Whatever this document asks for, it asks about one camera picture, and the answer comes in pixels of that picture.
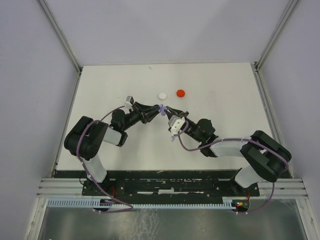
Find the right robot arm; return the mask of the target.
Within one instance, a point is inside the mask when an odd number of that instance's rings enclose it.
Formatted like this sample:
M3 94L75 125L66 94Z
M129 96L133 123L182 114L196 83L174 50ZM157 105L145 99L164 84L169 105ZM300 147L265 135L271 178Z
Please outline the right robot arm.
M168 117L172 139L186 134L199 143L194 151L206 157L239 157L247 161L247 167L238 170L229 183L231 193L236 196L255 183L275 183L289 168L291 153L262 130L256 130L249 137L219 138L209 119L202 118L195 123L188 119L187 111L169 106L161 106L159 112Z

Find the aluminium frame post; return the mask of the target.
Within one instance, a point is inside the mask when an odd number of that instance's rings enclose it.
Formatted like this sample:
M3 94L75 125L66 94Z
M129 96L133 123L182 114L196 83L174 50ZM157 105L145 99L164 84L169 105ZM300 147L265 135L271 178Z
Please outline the aluminium frame post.
M60 45L62 46L62 49L66 53L67 57L69 58L70 62L72 63L75 70L80 73L82 71L82 67L79 64L74 52L72 51L72 48L64 35L62 29L60 28L53 11L51 10L48 2L46 0L36 0L36 3L41 8L41 11L43 12L44 16L46 17L49 25L51 26L54 34L56 35Z
M300 0L289 0L284 11L282 12L275 29L273 30L265 48L263 49L259 60L254 64L256 71L260 71L264 64L266 63L269 55L271 54L273 48L275 47L276 43L278 42L280 36L282 35L285 27L289 23L291 17L293 16L294 12L296 11L297 7L299 6Z

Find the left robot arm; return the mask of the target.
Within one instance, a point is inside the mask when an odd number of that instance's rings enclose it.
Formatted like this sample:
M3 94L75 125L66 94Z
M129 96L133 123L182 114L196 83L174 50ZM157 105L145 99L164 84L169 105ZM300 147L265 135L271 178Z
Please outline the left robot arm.
M102 143L122 147L128 138L126 130L138 122L151 122L161 112L160 105L149 106L136 101L131 103L128 113L123 108L120 106L107 114L111 116L110 124L103 119L82 116L64 140L64 148L79 159L99 195L106 195L111 189L111 183L105 179L107 170L98 155Z

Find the right aluminium frame post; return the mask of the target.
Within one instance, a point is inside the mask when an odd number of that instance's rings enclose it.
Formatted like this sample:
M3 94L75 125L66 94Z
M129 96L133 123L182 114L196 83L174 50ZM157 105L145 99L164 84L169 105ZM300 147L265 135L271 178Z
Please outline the right aluminium frame post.
M280 36L282 35L285 27L289 23L291 17L293 16L294 12L296 11L297 7L299 6L300 0L289 0L284 11L282 12L275 29L273 30L265 48L263 49L259 60L254 64L256 71L260 71L264 64L266 63L269 55L271 54L273 48L275 47L276 43L278 42Z

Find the left aluminium frame post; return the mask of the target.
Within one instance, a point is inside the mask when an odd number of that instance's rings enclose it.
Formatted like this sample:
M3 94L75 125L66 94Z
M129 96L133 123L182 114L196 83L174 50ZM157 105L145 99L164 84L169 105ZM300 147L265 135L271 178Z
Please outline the left aluminium frame post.
M60 28L53 11L51 10L48 2L46 0L36 0L36 3L41 8L41 11L43 12L44 16L46 17L49 25L51 26L54 34L56 35L60 45L62 46L62 49L66 53L67 57L69 58L70 62L72 63L75 70L80 73L82 71L82 67L79 64L74 52L72 51L72 48L64 35L62 29Z

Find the purple earbud charging case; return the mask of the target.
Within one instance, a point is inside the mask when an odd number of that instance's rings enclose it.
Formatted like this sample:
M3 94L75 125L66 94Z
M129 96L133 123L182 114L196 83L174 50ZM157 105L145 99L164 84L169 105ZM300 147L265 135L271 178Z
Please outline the purple earbud charging case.
M159 113L162 115L162 116L166 116L166 110L167 110L167 107L163 104L160 104L159 105Z

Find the aluminium frame rail front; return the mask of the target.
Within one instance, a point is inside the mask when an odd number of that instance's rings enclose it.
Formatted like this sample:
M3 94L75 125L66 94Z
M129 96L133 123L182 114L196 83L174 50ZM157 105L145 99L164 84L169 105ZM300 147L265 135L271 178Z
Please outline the aluminium frame rail front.
M304 182L297 178L282 178L274 183L272 198L279 199L308 199ZM272 191L272 183L258 183L259 196L251 196L252 200L266 200ZM43 178L37 191L38 197L47 198L82 198L83 186L77 178Z

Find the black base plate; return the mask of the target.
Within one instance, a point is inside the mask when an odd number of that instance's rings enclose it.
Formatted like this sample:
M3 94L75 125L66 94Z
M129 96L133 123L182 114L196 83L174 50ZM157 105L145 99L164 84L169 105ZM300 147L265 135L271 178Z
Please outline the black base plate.
M132 205L221 204L224 199L250 200L258 183L242 188L232 182L235 170L112 170L93 183L83 170L57 170L55 179L78 179L84 197L107 197Z

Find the white earbud charging case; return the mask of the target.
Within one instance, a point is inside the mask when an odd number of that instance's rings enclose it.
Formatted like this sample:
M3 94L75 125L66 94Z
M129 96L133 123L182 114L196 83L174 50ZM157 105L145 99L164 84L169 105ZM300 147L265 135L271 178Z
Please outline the white earbud charging case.
M158 99L161 101L165 101L168 98L168 95L164 92L158 94Z

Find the right circuit board with leds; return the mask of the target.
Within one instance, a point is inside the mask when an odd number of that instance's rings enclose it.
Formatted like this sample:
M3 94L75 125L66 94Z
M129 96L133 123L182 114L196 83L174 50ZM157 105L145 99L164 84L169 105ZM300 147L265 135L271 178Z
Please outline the right circuit board with leds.
M250 208L250 202L248 200L236 200L235 207L238 211L247 211Z

